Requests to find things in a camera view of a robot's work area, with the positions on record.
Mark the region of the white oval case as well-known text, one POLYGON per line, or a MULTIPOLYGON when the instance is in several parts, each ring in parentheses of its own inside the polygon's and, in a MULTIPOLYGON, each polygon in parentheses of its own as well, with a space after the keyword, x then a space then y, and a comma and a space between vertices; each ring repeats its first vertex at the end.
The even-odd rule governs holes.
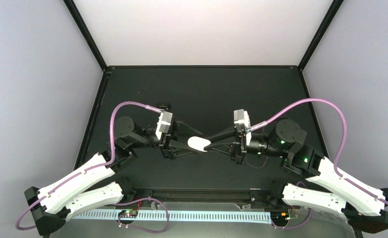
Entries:
POLYGON ((205 152, 205 147, 211 144, 211 141, 202 137, 192 136, 187 140, 187 144, 189 147, 205 152))

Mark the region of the black earbud charging case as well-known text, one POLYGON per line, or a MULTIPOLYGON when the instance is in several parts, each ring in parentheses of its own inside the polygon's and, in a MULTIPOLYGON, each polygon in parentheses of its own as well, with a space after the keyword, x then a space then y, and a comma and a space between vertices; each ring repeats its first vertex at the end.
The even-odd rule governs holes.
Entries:
POLYGON ((169 110, 170 109, 170 103, 169 102, 159 102, 156 104, 157 108, 161 110, 169 110))

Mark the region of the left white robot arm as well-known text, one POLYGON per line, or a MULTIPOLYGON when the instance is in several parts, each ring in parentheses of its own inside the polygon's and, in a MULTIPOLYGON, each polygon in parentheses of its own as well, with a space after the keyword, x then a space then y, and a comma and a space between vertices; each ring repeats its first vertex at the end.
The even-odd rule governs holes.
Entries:
POLYGON ((59 181, 28 188, 24 195, 39 235, 50 235, 75 216, 106 205, 134 201, 136 190, 119 175, 136 158, 135 149, 159 149, 166 159, 200 153, 193 140, 202 133, 171 113, 162 113, 153 128, 141 128, 130 117, 114 120, 114 143, 59 181))

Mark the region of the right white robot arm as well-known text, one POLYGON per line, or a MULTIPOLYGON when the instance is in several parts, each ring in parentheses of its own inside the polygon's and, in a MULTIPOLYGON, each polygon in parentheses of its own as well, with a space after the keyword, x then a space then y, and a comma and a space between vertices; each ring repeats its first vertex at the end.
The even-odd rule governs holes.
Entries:
POLYGON ((278 157, 281 168, 324 188, 316 191, 275 180, 264 204, 275 209, 301 206, 331 213, 362 232, 388 229, 388 188, 377 189, 335 170, 333 162, 305 145, 307 133, 291 119, 278 120, 269 135, 246 132, 241 125, 206 139, 204 150, 241 164, 248 155, 278 157))

